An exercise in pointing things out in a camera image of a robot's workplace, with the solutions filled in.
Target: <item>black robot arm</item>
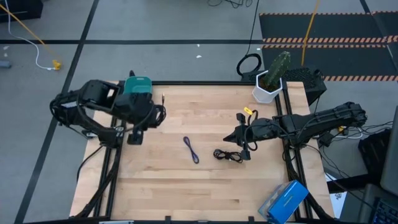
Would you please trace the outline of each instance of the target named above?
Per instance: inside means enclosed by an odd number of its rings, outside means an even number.
[[[302,147],[312,137],[340,126],[361,127],[367,120],[365,113],[359,104],[347,102],[330,110],[303,116],[291,114],[272,119],[258,118],[248,125],[240,113],[237,114],[240,125],[224,141],[242,146],[242,159],[250,160],[250,142],[281,138],[288,139],[293,147]]]
[[[67,127],[81,126],[84,135],[95,134],[101,145],[114,148],[120,143],[123,133],[131,131],[128,144],[142,144],[144,131],[158,127],[165,119],[163,105],[155,105],[151,93],[123,93],[124,83],[113,84],[101,80],[90,80],[79,90],[59,94],[51,101],[53,117]],[[91,119],[86,109],[103,111],[134,125],[123,130],[122,127],[106,128]]]

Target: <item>orange striped border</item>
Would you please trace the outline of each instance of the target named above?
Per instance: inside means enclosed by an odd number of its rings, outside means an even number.
[[[391,82],[398,81],[397,75],[373,75],[373,76],[364,76],[364,75],[355,75],[355,76],[323,76],[324,81],[369,81],[369,82]]]
[[[263,49],[269,48],[303,48],[303,45],[299,44],[266,44],[262,46]],[[306,48],[386,48],[385,45],[382,44],[350,44],[350,45],[343,45],[343,44],[310,44],[307,45]]]
[[[397,13],[398,11],[373,11],[372,14],[376,13]]]
[[[370,15],[371,13],[364,12],[319,12],[316,15]],[[312,12],[262,12],[259,14],[260,16],[309,16],[312,15]]]
[[[387,36],[385,39],[387,40],[387,43],[398,42],[398,35]]]
[[[268,37],[264,38],[262,41],[264,43],[304,43],[304,37]],[[308,38],[307,43],[309,44],[382,44],[386,42],[392,42],[393,40],[398,41],[397,36],[389,37],[314,37]]]

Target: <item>blue box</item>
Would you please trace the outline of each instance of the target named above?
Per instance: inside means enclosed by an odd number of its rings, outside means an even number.
[[[271,223],[285,223],[307,195],[308,190],[297,180],[281,184],[262,204],[259,213]]]

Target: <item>wooden tabletop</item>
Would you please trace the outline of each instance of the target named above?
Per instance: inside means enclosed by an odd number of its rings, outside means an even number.
[[[288,83],[293,113],[308,114],[302,83]],[[247,106],[259,111],[259,117],[277,115],[275,103],[257,104],[253,86],[154,86],[153,99],[160,103],[165,94],[166,120],[144,134],[141,146],[123,144],[118,181],[113,204],[115,220],[244,221],[248,216],[264,220],[258,208],[273,190],[287,182],[282,160],[282,141],[258,142],[252,159],[238,164],[219,161],[215,149],[241,151],[223,138],[238,125],[236,113]],[[285,103],[281,96],[282,107]],[[96,121],[111,123],[110,115],[96,112]],[[194,164],[183,137],[190,138],[200,158]],[[310,145],[317,147],[316,141]],[[85,157],[98,148],[98,141],[88,141]],[[317,202],[331,216],[333,209],[319,153],[309,147],[301,150],[307,187]],[[70,215],[76,215],[93,196],[100,180],[104,150],[83,166]],[[104,194],[104,214],[108,193]]]

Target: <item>white pot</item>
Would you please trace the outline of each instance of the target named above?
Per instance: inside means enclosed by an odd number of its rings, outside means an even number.
[[[256,76],[256,87],[254,87],[252,93],[253,93],[254,99],[256,99],[256,101],[258,103],[271,103],[272,100],[275,98],[275,96],[278,95],[279,92],[282,90],[282,79],[281,78],[279,79],[279,82],[280,82],[279,89],[277,89],[273,92],[268,92],[266,90],[263,90],[259,86],[259,77],[262,76],[263,74],[266,74],[267,72],[268,72],[268,70],[265,72],[262,72]]]

